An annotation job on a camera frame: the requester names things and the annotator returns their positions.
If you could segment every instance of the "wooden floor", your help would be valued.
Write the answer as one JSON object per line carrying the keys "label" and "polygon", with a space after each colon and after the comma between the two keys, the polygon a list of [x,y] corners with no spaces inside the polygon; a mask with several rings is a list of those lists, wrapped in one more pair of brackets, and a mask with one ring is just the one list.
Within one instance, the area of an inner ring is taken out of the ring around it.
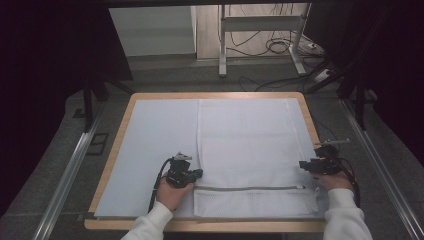
{"label": "wooden floor", "polygon": [[[275,16],[300,15],[305,4],[248,4],[226,5],[226,16]],[[219,19],[221,6],[196,6],[197,17],[197,58],[219,58],[220,33]],[[294,38],[288,31],[233,32],[227,33],[225,43],[228,57],[278,56],[288,55],[284,51],[287,46],[274,45],[272,50],[283,52],[275,54],[267,52],[266,42],[273,38]]]}

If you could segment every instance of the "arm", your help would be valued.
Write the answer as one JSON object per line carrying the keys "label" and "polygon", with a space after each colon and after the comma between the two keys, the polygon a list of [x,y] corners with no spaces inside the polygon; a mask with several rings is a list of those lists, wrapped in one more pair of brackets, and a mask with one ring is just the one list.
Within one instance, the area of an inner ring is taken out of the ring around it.
{"label": "arm", "polygon": [[347,176],[313,174],[328,190],[330,207],[325,213],[327,226],[324,240],[371,240],[372,236],[364,222],[364,213],[355,205],[353,187]]}
{"label": "arm", "polygon": [[165,178],[161,179],[156,202],[153,209],[146,215],[137,218],[123,240],[162,240],[163,229],[172,219],[171,211],[177,209],[184,196],[193,189],[193,184],[185,188],[171,187]]}

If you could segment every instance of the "table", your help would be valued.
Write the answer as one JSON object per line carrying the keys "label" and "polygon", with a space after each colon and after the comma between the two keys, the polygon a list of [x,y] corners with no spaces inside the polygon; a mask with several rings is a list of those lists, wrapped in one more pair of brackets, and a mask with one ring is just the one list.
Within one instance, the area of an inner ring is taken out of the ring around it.
{"label": "table", "polygon": [[[119,148],[122,144],[125,131],[130,121],[132,110],[137,100],[141,99],[260,99],[260,98],[297,98],[305,118],[311,141],[319,142],[315,127],[312,122],[306,101],[301,93],[136,93],[132,95],[127,106],[112,150],[107,160],[105,169],[100,179],[98,188],[93,197],[89,209],[89,215],[94,214],[100,197],[107,185],[110,174],[118,156]],[[85,227],[88,229],[118,229],[128,230],[132,226],[134,219],[86,219]],[[165,228],[170,232],[322,232],[325,228],[324,219],[319,220],[172,220]]]}

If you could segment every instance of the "person's left hand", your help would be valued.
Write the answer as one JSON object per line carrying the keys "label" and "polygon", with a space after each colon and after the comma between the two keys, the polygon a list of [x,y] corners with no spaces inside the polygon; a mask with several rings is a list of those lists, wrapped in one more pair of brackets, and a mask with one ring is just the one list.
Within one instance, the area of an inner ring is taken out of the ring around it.
{"label": "person's left hand", "polygon": [[166,174],[160,180],[156,200],[172,212],[177,209],[184,196],[193,190],[193,183],[188,184],[185,188],[174,188],[166,182],[165,176]]}

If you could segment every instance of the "white sleeve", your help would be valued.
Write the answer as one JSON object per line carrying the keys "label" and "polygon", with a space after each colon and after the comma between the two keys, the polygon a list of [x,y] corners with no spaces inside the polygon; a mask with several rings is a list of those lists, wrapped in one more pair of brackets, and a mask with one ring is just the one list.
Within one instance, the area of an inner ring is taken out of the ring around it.
{"label": "white sleeve", "polygon": [[155,202],[149,214],[137,218],[122,240],[162,240],[163,229],[172,217],[168,208],[160,202]]}
{"label": "white sleeve", "polygon": [[330,208],[325,213],[327,226],[324,240],[371,240],[364,222],[364,213],[356,207],[353,192],[349,189],[333,189],[328,192]]}

